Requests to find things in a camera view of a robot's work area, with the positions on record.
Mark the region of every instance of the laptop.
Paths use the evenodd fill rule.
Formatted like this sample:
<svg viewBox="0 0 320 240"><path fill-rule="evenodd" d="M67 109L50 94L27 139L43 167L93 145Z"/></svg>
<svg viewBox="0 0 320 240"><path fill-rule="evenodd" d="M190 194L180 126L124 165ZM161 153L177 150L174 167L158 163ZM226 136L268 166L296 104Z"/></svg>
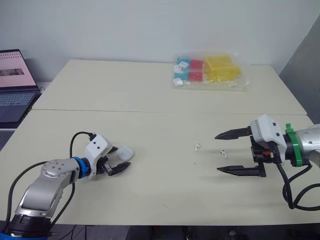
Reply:
<svg viewBox="0 0 320 240"><path fill-rule="evenodd" d="M18 122L39 95L20 50L0 50L0 123Z"/></svg>

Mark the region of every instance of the floor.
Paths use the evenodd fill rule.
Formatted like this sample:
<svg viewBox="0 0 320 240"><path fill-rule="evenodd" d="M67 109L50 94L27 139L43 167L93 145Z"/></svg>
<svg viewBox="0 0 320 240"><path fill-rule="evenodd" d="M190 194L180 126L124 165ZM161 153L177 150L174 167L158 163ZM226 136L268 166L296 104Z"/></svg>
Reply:
<svg viewBox="0 0 320 240"><path fill-rule="evenodd" d="M57 224L48 240L320 240L320 223L268 226Z"/></svg>

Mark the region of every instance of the beige table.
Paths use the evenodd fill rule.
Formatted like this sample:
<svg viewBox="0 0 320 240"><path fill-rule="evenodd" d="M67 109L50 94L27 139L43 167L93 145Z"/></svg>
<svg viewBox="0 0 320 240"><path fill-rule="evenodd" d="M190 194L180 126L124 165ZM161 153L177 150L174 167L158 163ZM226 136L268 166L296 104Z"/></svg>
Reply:
<svg viewBox="0 0 320 240"><path fill-rule="evenodd" d="M306 112L270 66L249 67L246 92L172 89L172 64L70 60L37 110L290 114Z"/></svg>
<svg viewBox="0 0 320 240"><path fill-rule="evenodd" d="M214 136L247 126L258 115L176 114L32 110L0 152L0 216L5 218L7 192L26 167L67 158L71 137L96 132L115 145L135 150L130 167L113 177L80 179L61 224L89 225L277 225L317 223L320 212L291 210L282 198L283 180L274 164L266 178L236 177L216 170L229 165L255 166L250 140L214 140ZM302 129L312 123L305 115L273 115L281 126ZM81 157L88 139L79 136L74 155ZM200 143L199 152L195 144ZM220 155L226 149L228 160ZM297 172L289 161L288 175ZM319 180L317 167L292 184L293 194ZM39 169L24 176L14 191L15 208ZM69 197L66 189L60 207ZM301 204L319 204L319 190Z"/></svg>

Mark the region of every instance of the green ring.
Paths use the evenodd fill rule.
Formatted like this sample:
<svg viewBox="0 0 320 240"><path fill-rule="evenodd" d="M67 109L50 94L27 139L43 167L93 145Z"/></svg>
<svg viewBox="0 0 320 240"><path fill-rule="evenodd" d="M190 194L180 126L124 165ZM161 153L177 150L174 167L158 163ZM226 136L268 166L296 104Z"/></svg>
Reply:
<svg viewBox="0 0 320 240"><path fill-rule="evenodd" d="M302 167L303 166L303 162L302 162L302 156L301 156L301 152L300 152L300 147L299 147L299 143L298 143L298 139L295 135L295 131L293 128L291 128L291 123L287 123L285 125L286 129L285 129L285 133L289 136L291 142L292 142L292 146L293 146L293 151L294 151L294 155L295 155L295 161L296 161L296 167Z"/></svg>

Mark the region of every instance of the red block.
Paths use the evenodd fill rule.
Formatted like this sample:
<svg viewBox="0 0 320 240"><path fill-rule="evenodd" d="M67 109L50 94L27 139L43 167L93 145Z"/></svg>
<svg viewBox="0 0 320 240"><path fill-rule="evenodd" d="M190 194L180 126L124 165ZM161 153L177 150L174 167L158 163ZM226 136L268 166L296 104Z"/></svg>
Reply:
<svg viewBox="0 0 320 240"><path fill-rule="evenodd" d="M204 61L201 60L191 60L190 61L190 72L201 71Z"/></svg>
<svg viewBox="0 0 320 240"><path fill-rule="evenodd" d="M202 72L189 72L188 80L191 82L202 82Z"/></svg>

